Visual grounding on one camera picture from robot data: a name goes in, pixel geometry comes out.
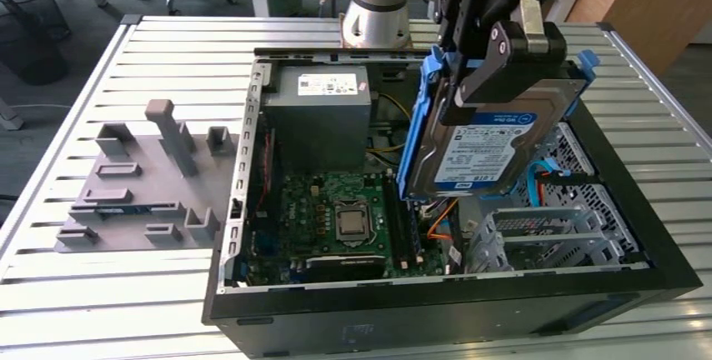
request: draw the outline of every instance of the green circuit board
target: green circuit board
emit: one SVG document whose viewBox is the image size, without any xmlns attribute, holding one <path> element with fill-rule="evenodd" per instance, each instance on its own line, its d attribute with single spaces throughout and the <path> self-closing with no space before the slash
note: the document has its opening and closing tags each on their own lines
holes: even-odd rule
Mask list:
<svg viewBox="0 0 712 360">
<path fill-rule="evenodd" d="M 422 263 L 402 269 L 394 264 L 389 217 L 385 208 L 381 174 L 322 173 L 288 175 L 283 179 L 275 256 L 258 259 L 254 284 L 290 283 L 290 264 L 318 256 L 377 255 L 386 258 L 383 278 L 442 274 L 439 250 L 422 250 Z M 367 214 L 369 232 L 363 239 L 339 237 L 337 218 L 347 209 Z"/>
</svg>

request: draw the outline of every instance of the computer chassis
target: computer chassis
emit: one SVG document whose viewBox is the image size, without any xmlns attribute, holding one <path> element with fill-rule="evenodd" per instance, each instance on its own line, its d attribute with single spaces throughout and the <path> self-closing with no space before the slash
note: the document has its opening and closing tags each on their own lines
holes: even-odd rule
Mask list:
<svg viewBox="0 0 712 360">
<path fill-rule="evenodd" d="M 459 214 L 469 229 L 461 273 L 274 287 L 232 278 L 250 250 L 247 209 L 256 200 L 248 192 L 250 167 L 270 74 L 288 64 L 419 64 L 426 55 L 417 50 L 256 50 L 230 219 L 216 237 L 203 308 L 203 322 L 220 328 L 250 358 L 578 333 L 701 286 L 581 102 L 544 140 L 537 159 L 553 158 L 561 168 L 596 176 L 596 183 L 549 185 L 548 207 L 530 207 L 524 175 L 505 197 L 467 199 Z M 542 226 L 546 232 L 518 233 Z M 517 259 L 504 255 L 508 245 L 545 243 L 538 267 L 513 267 Z"/>
</svg>

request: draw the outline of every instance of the metal table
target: metal table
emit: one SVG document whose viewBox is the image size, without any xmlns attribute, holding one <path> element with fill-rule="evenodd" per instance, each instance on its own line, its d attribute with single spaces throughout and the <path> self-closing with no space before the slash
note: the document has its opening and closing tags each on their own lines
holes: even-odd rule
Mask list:
<svg viewBox="0 0 712 360">
<path fill-rule="evenodd" d="M 434 30 L 413 22 L 417 47 L 429 46 Z M 613 32 L 570 24 L 562 32 L 572 53 L 592 48 L 601 56 L 585 103 L 707 286 L 577 336 L 359 357 L 712 358 L 709 138 Z M 3 356 L 242 358 L 216 328 L 200 324 L 208 249 L 56 254 L 55 235 L 99 153 L 91 139 L 103 122 L 156 133 L 142 121 L 143 106 L 168 98 L 192 133 L 216 124 L 239 131 L 252 48 L 333 48 L 338 37 L 337 23 L 318 19 L 144 17 L 119 27 L 0 230 Z"/>
</svg>

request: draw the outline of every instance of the power supply label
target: power supply label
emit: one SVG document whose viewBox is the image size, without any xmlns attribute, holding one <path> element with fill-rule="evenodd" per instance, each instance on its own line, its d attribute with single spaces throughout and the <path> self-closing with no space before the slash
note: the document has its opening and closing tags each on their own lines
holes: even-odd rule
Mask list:
<svg viewBox="0 0 712 360">
<path fill-rule="evenodd" d="M 357 95 L 355 74 L 302 74 L 299 76 L 299 96 Z"/>
<path fill-rule="evenodd" d="M 447 190 L 485 188 L 502 176 L 516 150 L 512 142 L 532 129 L 532 112 L 479 112 L 455 127 L 437 170 L 435 185 Z"/>
</svg>

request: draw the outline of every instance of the motherboard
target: motherboard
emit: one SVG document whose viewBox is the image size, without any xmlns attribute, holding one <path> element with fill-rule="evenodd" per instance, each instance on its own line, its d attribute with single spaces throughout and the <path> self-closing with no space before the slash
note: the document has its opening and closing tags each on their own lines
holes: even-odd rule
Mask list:
<svg viewBox="0 0 712 360">
<path fill-rule="evenodd" d="M 275 226 L 255 232 L 251 285 L 443 273 L 441 248 L 421 244 L 417 208 L 397 199 L 391 175 L 287 175 L 278 194 Z"/>
</svg>

